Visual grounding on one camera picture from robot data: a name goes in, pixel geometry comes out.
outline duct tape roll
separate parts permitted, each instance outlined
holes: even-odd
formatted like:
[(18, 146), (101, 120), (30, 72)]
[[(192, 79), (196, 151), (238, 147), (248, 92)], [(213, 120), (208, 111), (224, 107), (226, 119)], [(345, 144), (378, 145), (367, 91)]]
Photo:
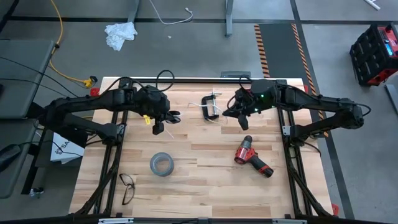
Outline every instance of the duct tape roll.
[[(166, 168), (165, 170), (158, 170), (157, 165), (158, 163), (162, 162), (162, 161), (168, 161), (169, 162), (169, 166), (168, 168)], [(165, 153), (165, 152), (158, 152), (157, 154), (155, 154), (151, 159), (150, 159), (150, 169), (151, 171), (161, 177), (166, 177), (168, 175), (170, 175), (173, 170), (174, 170), (174, 161), (172, 159), (172, 157)]]

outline yellow tag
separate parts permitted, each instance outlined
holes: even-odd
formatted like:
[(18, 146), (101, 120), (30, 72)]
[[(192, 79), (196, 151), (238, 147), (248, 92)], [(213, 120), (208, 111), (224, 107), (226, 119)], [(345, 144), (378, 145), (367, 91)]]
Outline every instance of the yellow tag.
[(146, 115), (143, 116), (146, 124), (150, 124), (150, 118)]

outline black metal frame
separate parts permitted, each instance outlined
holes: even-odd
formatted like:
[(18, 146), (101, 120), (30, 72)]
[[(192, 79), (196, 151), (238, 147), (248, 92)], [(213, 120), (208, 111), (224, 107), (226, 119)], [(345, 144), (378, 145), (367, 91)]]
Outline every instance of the black metal frame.
[[(154, 83), (155, 78), (136, 78), (142, 83)], [(158, 81), (159, 83), (170, 83), (170, 78), (161, 78)], [(237, 78), (176, 78), (174, 83), (212, 83), (212, 84), (238, 84), (239, 79)], [(241, 80), (242, 84), (250, 84), (249, 80)], [(281, 128), (281, 135), (282, 141), (284, 145), (284, 152), (285, 152), (285, 159), (287, 162), (287, 169), (288, 169), (288, 178), (289, 178), (289, 185), (290, 185), (290, 193), (292, 196), (292, 204), (294, 209), (294, 217), (295, 221), (299, 220), (306, 220), (307, 223), (375, 223), (375, 222), (365, 222), (359, 220), (347, 220), (338, 217), (318, 217), (312, 216), (312, 207), (310, 205), (310, 200), (313, 199), (313, 195), (307, 189), (307, 195), (312, 197), (307, 198), (306, 194), (304, 194), (305, 189), (303, 189), (303, 185), (305, 183), (305, 174), (303, 170), (303, 163), (302, 157), (300, 153), (299, 147), (294, 147), (295, 151), (295, 159), (297, 162), (297, 171), (294, 170), (292, 172), (289, 170), (289, 164), (292, 163), (290, 157), (290, 143), (288, 137), (283, 135), (282, 127), (285, 126), (284, 120), (284, 112), (281, 109), (277, 109), (278, 116), (279, 116), (279, 124)], [(123, 112), (122, 122), (121, 124), (126, 125), (127, 123), (127, 114), (128, 111)], [(294, 125), (294, 117), (291, 111), (287, 112), (288, 119), (290, 125)], [(112, 123), (117, 122), (118, 119), (118, 112), (113, 113)], [(116, 186), (116, 179), (118, 176), (118, 168), (119, 162), (121, 157), (121, 150), (123, 145), (119, 144), (116, 147), (114, 162), (111, 168), (108, 170), (109, 159), (111, 155), (112, 146), (106, 147), (106, 152), (104, 155), (103, 166), (100, 175), (100, 182), (98, 184), (98, 188), (95, 190), (93, 195), (90, 199), (85, 203), (85, 205), (76, 213), (71, 213), (64, 217), (50, 217), (50, 218), (35, 218), (35, 219), (28, 219), (28, 220), (11, 220), (5, 221), (0, 223), (98, 223), (99, 219), (101, 218), (111, 218), (111, 209), (113, 204), (113, 196)], [(299, 200), (297, 197), (297, 189), (295, 187), (295, 182), (297, 180), (294, 179), (294, 175), (298, 174), (300, 182), (297, 182), (300, 188), (303, 190), (303, 199), (305, 205), (305, 215), (300, 211)], [(100, 213), (100, 205), (102, 203), (102, 194), (103, 190), (107, 186), (107, 184), (111, 181), (109, 192), (108, 192), (108, 199), (106, 203), (106, 208), (103, 213)], [(89, 215), (88, 212), (91, 208), (94, 207), (94, 214)], [(285, 218), (291, 219), (289, 214), (285, 215)], [(134, 222), (141, 222), (141, 223), (192, 223), (196, 221), (197, 224), (210, 224), (210, 223), (278, 223), (278, 219), (263, 219), (263, 218), (131, 218)]]

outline eyeglasses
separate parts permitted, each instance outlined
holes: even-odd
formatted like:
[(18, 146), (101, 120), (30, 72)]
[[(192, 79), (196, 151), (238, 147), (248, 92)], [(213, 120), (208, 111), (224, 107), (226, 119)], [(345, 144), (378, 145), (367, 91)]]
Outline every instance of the eyeglasses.
[(122, 183), (126, 186), (126, 190), (124, 191), (122, 205), (127, 205), (131, 202), (134, 197), (134, 193), (136, 192), (136, 186), (134, 185), (134, 181), (127, 174), (119, 174)]

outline orange striped tape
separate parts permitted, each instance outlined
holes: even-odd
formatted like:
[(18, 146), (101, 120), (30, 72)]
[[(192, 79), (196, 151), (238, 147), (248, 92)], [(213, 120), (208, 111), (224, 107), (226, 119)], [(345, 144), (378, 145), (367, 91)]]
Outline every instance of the orange striped tape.
[[(313, 85), (313, 82), (312, 82), (312, 77), (311, 77), (310, 69), (308, 68), (307, 60), (305, 59), (305, 54), (304, 54), (303, 47), (302, 47), (302, 45), (301, 45), (299, 33), (297, 32), (297, 26), (296, 26), (296, 24), (292, 24), (292, 28), (293, 28), (294, 37), (296, 38), (296, 43), (297, 43), (298, 51), (300, 52), (301, 59), (302, 59), (302, 61), (303, 61), (303, 66), (304, 66), (305, 74), (307, 74), (308, 82), (310, 83), (311, 93), (312, 93), (313, 95), (317, 95), (317, 91), (316, 91), (315, 86)], [(323, 117), (323, 114), (322, 114), (321, 111), (318, 111), (318, 114), (319, 114), (319, 118), (320, 118), (320, 119), (325, 119), (325, 118)], [(323, 135), (325, 135), (326, 137), (329, 136), (329, 134), (328, 134), (327, 132), (324, 132)]]
[(257, 47), (259, 49), (262, 74), (263, 74), (264, 78), (269, 78), (270, 76), (269, 76), (269, 70), (268, 70), (266, 50), (264, 49), (264, 44), (262, 43), (262, 37), (261, 37), (261, 31), (260, 31), (259, 24), (254, 25), (254, 33), (256, 35)]

